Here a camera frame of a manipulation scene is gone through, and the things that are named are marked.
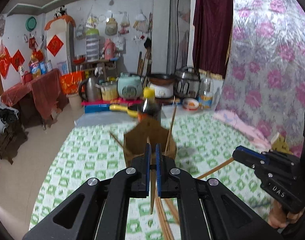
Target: red paper decoration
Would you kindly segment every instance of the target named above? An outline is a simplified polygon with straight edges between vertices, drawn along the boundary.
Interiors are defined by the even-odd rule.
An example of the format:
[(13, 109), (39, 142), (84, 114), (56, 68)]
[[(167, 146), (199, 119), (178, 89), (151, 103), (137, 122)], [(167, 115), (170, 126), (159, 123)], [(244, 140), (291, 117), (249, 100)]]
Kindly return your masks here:
[(16, 71), (18, 71), (19, 65), (22, 65), (24, 63), (24, 61), (25, 61), (25, 59), (18, 49), (16, 51), (15, 55), (11, 59), (11, 63), (14, 66), (14, 69), (16, 69)]
[(47, 49), (55, 57), (62, 46), (63, 46), (63, 42), (57, 37), (57, 35), (54, 35), (54, 37), (48, 43)]
[(0, 73), (5, 79), (11, 64), (11, 55), (6, 47), (4, 47), (4, 52), (5, 54), (0, 55)]

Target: maroon curtain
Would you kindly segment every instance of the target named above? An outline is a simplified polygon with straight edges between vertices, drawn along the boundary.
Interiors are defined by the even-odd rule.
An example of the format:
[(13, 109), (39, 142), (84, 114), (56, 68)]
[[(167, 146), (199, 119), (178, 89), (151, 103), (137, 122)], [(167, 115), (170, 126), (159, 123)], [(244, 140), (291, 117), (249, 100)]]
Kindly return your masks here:
[(233, 15), (233, 0), (196, 0), (192, 60), (195, 69), (225, 78)]

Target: tiled floor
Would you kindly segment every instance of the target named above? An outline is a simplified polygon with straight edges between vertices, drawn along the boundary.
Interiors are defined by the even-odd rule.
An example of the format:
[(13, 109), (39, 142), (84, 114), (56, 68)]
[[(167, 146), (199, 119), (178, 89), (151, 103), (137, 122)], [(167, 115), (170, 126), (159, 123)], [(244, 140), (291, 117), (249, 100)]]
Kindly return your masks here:
[(41, 126), (28, 128), (28, 141), (20, 146), (13, 165), (0, 163), (0, 220), (15, 240), (28, 231), (40, 186), (62, 143), (83, 110), (74, 112), (67, 105), (57, 122), (44, 131)]

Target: cardboard box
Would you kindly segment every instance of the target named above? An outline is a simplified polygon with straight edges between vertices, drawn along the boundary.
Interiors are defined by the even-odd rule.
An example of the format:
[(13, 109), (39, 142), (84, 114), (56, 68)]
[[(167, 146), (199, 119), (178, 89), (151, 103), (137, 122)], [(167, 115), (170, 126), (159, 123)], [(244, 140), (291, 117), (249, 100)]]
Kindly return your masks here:
[(156, 144), (161, 144), (161, 151), (172, 159), (175, 159), (177, 146), (172, 136), (170, 137), (170, 150), (165, 154), (169, 130), (161, 127), (158, 121), (152, 118), (146, 118), (137, 124), (131, 131), (124, 134), (124, 148), (129, 150), (132, 155), (129, 156), (124, 151), (126, 166), (130, 167), (131, 160), (134, 157), (144, 154), (147, 137), (149, 137), (152, 148), (152, 164), (156, 163)]

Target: pink thermos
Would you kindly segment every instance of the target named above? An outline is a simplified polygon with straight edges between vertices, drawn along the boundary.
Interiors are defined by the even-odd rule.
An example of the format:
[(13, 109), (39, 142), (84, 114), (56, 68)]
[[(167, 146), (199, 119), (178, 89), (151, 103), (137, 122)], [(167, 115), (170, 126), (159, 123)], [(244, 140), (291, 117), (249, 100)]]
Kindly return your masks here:
[(116, 50), (115, 43), (113, 43), (111, 39), (106, 39), (104, 46), (105, 59), (112, 59), (114, 57), (115, 50)]

